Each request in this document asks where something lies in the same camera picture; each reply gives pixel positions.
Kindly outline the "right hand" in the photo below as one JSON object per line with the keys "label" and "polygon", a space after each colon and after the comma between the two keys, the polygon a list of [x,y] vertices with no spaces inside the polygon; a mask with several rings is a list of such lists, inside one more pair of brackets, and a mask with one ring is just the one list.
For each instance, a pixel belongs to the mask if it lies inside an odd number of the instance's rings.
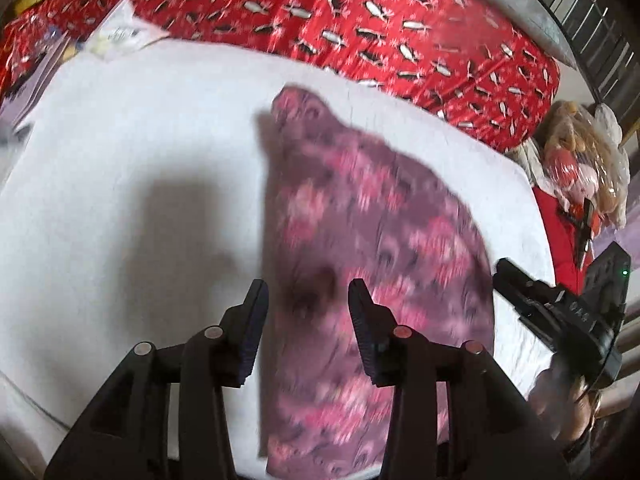
{"label": "right hand", "polygon": [[573,374],[557,354],[536,377],[528,404],[551,437],[562,446],[578,441],[592,427],[599,399],[584,376]]}

